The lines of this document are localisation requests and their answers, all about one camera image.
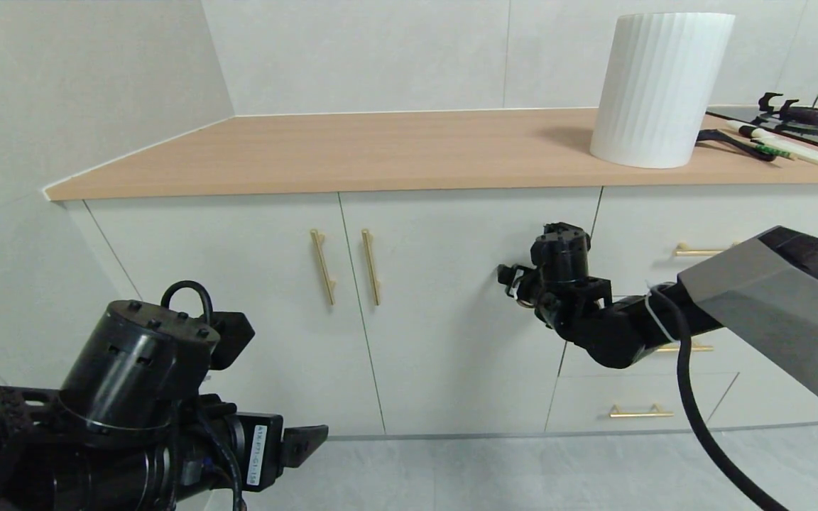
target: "drawer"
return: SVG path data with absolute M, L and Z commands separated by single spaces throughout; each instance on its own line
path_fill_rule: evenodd
M 580 347 L 566 346 L 561 376 L 673 375 L 680 344 L 663 346 L 627 369 L 605 368 Z M 690 373 L 737 373 L 775 366 L 746 341 L 726 328 L 694 337 Z
M 721 250 L 773 226 L 818 236 L 818 185 L 607 187 L 589 253 L 590 273 L 616 295 L 641 295 L 646 281 L 673 281 Z M 694 252 L 675 256 L 679 243 Z
M 692 376 L 696 403 L 706 420 L 736 376 L 733 373 Z M 557 379 L 546 431 L 689 428 L 673 375 L 572 376 Z

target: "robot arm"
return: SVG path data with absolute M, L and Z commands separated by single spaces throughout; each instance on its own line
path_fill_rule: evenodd
M 498 280 L 608 368 L 633 365 L 669 335 L 679 340 L 675 314 L 659 297 L 611 301 L 611 283 L 589 275 L 589 247 L 582 229 L 548 224 L 532 247 L 535 268 L 501 265 Z M 657 289 L 684 313 L 690 334 L 727 327 L 818 397 L 817 237 L 775 227 Z

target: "black cable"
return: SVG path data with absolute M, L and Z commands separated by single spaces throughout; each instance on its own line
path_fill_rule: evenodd
M 666 297 L 656 287 L 650 289 L 650 293 L 652 293 L 653 297 L 658 298 L 665 307 L 671 310 L 675 315 L 677 336 L 681 340 L 681 348 L 677 352 L 677 385 L 681 391 L 681 402 L 684 404 L 687 420 L 690 421 L 690 427 L 692 431 L 694 431 L 696 439 L 699 440 L 702 449 L 709 455 L 711 461 L 715 463 L 715 466 L 718 466 L 718 469 L 724 473 L 725 478 L 728 478 L 744 495 L 747 495 L 747 498 L 750 498 L 753 504 L 758 505 L 763 511 L 788 511 L 787 508 L 779 504 L 775 498 L 770 497 L 762 488 L 759 488 L 752 479 L 747 478 L 747 475 L 741 472 L 741 469 L 737 468 L 737 465 L 734 465 L 734 462 L 721 450 L 721 447 L 715 442 L 714 437 L 711 436 L 709 428 L 705 426 L 705 422 L 702 420 L 702 414 L 696 405 L 696 398 L 692 392 L 692 384 L 690 382 L 692 336 L 687 318 L 677 304 L 675 304 L 675 301 Z
M 207 326 L 214 324 L 214 303 L 210 300 L 210 294 L 207 293 L 207 288 L 201 285 L 200 282 L 194 280 L 181 280 L 173 285 L 170 285 L 166 292 L 163 293 L 163 298 L 160 299 L 160 307 L 169 308 L 169 303 L 172 301 L 173 295 L 179 289 L 194 289 L 198 297 L 201 297 L 201 308 L 204 310 L 204 322 Z
M 214 468 L 211 469 L 211 472 L 216 473 L 218 476 L 220 476 L 220 478 L 223 478 L 223 480 L 227 482 L 230 487 L 233 485 L 233 479 L 230 478 L 227 472 L 218 466 L 214 466 Z M 248 503 L 244 500 L 241 501 L 241 511 L 248 511 Z
M 223 455 L 223 459 L 227 463 L 227 468 L 229 468 L 229 475 L 233 480 L 233 488 L 231 489 L 233 490 L 233 511 L 244 511 L 246 508 L 244 507 L 244 500 L 241 499 L 241 470 L 236 462 L 236 455 L 234 455 L 229 446 L 224 444 L 223 440 L 220 439 L 217 430 L 214 430 L 213 424 L 210 424 L 210 419 L 207 418 L 204 405 L 201 403 L 200 395 L 195 397 L 194 401 L 195 415 L 197 415 L 198 423 L 204 428 L 204 432 L 207 433 L 207 436 L 210 436 L 210 441 L 214 443 L 214 446 L 216 446 L 220 454 Z

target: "stove burner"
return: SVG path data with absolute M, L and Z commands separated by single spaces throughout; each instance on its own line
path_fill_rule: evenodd
M 799 100 L 788 99 L 785 104 L 776 112 L 775 107 L 770 104 L 775 97 L 781 97 L 783 94 L 776 94 L 772 92 L 765 93 L 759 100 L 759 108 L 764 114 L 776 116 L 785 123 L 797 123 L 797 125 L 811 126 L 818 128 L 818 108 L 811 106 L 793 106 Z

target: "label sticker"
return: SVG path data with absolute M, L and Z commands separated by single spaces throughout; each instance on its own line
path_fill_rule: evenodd
M 251 457 L 248 459 L 248 485 L 257 486 L 261 482 L 261 466 L 263 465 L 263 446 L 266 444 L 267 426 L 255 426 L 254 437 L 251 439 Z

